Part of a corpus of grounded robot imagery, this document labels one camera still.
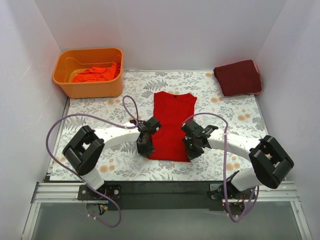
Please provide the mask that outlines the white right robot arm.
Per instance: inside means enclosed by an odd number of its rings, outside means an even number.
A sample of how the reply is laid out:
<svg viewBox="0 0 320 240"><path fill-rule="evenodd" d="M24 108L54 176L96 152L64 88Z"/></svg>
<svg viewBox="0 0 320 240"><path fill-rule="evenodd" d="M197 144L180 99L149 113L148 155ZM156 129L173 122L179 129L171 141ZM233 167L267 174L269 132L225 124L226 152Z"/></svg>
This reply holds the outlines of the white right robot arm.
<svg viewBox="0 0 320 240"><path fill-rule="evenodd" d="M294 162L280 143L270 135L250 138L225 133L216 126L203 128L193 120L181 127L185 133L182 140L190 160L200 157L204 148L226 150L248 160L251 167L233 173L226 179L226 192L237 199L247 189L266 186L276 189L294 167Z"/></svg>

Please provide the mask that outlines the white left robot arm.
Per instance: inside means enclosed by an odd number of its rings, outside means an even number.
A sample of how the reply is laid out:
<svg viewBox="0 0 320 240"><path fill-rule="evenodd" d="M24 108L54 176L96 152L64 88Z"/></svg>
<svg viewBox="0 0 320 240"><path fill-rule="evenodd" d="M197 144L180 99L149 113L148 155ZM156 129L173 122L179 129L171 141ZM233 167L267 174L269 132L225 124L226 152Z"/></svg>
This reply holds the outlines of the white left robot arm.
<svg viewBox="0 0 320 240"><path fill-rule="evenodd" d="M155 151L152 135L161 127L155 117L139 120L138 124L131 120L120 127L92 129L85 125L64 147L62 154L77 175L89 184L89 194L95 200L101 200L107 193L105 181L96 168L102 151L124 143L136 143L138 153L150 157Z"/></svg>

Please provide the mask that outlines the red t shirt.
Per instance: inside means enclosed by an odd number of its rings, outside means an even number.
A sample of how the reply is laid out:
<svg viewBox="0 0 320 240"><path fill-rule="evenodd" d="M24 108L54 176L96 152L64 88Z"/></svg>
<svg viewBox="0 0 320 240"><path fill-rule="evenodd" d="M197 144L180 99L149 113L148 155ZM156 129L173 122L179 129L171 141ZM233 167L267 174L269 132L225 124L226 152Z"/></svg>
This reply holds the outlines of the red t shirt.
<svg viewBox="0 0 320 240"><path fill-rule="evenodd" d="M196 101L197 97L190 93L175 95L161 91L154 94L153 116L161 124L161 129L152 136L155 151L150 160L189 161L181 127L194 114Z"/></svg>

